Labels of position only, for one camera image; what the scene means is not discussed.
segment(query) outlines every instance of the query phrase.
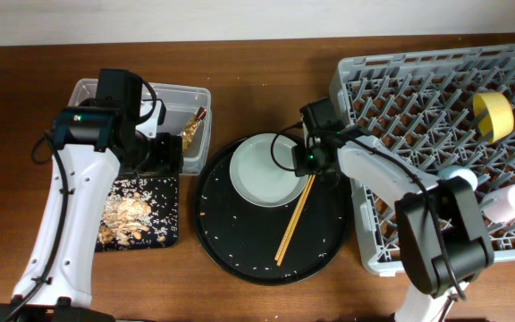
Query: white plate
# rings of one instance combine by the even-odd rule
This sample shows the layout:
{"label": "white plate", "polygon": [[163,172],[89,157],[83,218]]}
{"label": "white plate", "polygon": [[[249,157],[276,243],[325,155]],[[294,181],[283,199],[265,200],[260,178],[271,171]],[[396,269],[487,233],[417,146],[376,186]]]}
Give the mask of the white plate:
{"label": "white plate", "polygon": [[[243,141],[230,162],[233,188],[247,201],[261,207],[279,207],[301,194],[308,177],[300,178],[275,165],[270,147],[275,134],[258,134]],[[274,146],[275,160],[293,168],[291,148],[296,143],[287,137],[277,138]]]}

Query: round black tray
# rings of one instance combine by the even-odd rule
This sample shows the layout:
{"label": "round black tray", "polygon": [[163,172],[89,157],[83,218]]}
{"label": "round black tray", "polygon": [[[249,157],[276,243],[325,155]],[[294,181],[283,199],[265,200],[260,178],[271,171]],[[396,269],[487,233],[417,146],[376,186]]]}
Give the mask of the round black tray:
{"label": "round black tray", "polygon": [[222,149],[202,171],[194,198],[196,234],[214,262],[232,275],[262,285],[300,281],[325,267],[348,236],[353,217],[350,182],[317,176],[278,267],[275,253],[299,197],[284,206],[262,208],[238,194],[230,180],[230,160],[247,138]]}

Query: chopsticks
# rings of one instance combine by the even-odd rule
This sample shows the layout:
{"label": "chopsticks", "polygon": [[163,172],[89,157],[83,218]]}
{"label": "chopsticks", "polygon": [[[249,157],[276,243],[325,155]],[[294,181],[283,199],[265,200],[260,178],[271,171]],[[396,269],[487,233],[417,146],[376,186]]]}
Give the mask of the chopsticks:
{"label": "chopsticks", "polygon": [[308,198],[309,191],[311,190],[311,186],[313,185],[314,180],[315,175],[310,175],[308,178],[308,182],[305,184],[303,193],[301,193],[301,197],[297,202],[297,206],[295,206],[295,210],[293,210],[293,215],[291,215],[290,223],[287,225],[287,229],[285,230],[285,234],[283,235],[282,243],[279,245],[277,254],[275,254],[277,266],[280,266],[282,264],[283,257],[285,256],[285,251],[287,251],[287,246],[290,244],[290,240],[293,236],[295,226],[297,225],[298,220],[300,220],[301,212],[303,212],[303,207],[305,206],[305,202]]}

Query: black tray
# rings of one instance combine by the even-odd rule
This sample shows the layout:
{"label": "black tray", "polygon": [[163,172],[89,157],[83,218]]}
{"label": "black tray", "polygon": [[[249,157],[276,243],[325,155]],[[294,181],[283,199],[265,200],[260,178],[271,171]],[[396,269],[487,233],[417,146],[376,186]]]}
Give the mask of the black tray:
{"label": "black tray", "polygon": [[274,256],[299,197],[285,206],[262,208],[238,194],[230,180],[230,160],[247,138],[218,152],[202,171],[194,198],[196,233],[207,254],[232,275],[263,285],[300,281],[329,264],[348,236],[350,181],[317,176],[278,267]]}
{"label": "black tray", "polygon": [[[166,248],[178,241],[178,175],[140,178],[138,185],[136,180],[117,179],[111,187],[109,196],[132,198],[134,192],[138,192],[152,208],[147,225],[150,228],[149,231],[142,233],[140,241],[130,238],[130,246],[121,246],[116,243],[116,240],[102,244],[97,239],[95,252]],[[158,242],[158,236],[164,236],[165,241]]]}

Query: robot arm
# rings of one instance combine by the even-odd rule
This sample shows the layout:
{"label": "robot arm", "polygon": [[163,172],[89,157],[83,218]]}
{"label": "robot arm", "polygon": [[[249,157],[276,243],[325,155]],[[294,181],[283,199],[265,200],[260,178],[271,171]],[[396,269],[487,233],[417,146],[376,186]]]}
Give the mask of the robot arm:
{"label": "robot arm", "polygon": [[[106,196],[118,175],[120,162],[110,149],[97,152],[91,145],[67,144],[58,153],[71,190],[63,236],[49,273],[52,281],[43,284],[29,304],[53,306],[59,298],[64,297],[71,299],[72,306],[88,308],[91,301],[93,245],[97,239]],[[60,179],[54,159],[45,213],[30,261],[13,290],[15,297],[24,297],[33,289],[33,278],[42,276],[51,253],[63,199]]]}
{"label": "robot arm", "polygon": [[[153,103],[141,115],[143,85]],[[101,70],[95,97],[59,114],[46,134],[54,157],[45,213],[12,304],[0,304],[0,321],[48,321],[47,309],[54,321],[114,321],[87,309],[100,218],[117,177],[180,172],[182,138],[156,133],[164,118],[155,91],[124,70]]]}
{"label": "robot arm", "polygon": [[[301,108],[305,147],[293,148],[295,173],[341,172],[395,209],[401,261],[412,285],[397,321],[431,321],[455,291],[494,263],[472,187],[441,180],[388,151],[359,127],[345,128],[328,98]],[[451,226],[440,230],[440,219]]]}

